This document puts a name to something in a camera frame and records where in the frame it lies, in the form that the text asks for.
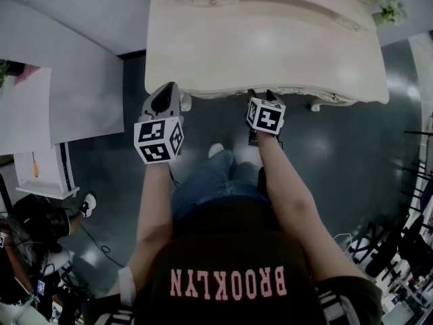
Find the white sneaker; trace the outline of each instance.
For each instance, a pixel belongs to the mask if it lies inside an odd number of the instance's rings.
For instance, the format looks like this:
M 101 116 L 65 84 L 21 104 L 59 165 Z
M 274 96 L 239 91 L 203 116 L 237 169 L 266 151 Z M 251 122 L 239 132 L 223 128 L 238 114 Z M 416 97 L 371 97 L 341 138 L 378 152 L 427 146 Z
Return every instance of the white sneaker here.
M 83 204 L 80 206 L 79 211 L 83 214 L 84 218 L 87 218 L 92 215 L 92 211 L 95 207 L 96 199 L 92 194 L 88 193 Z
M 224 150 L 222 144 L 213 144 L 211 145 L 208 153 L 208 157 L 212 158 L 216 153 L 219 153 L 221 150 Z

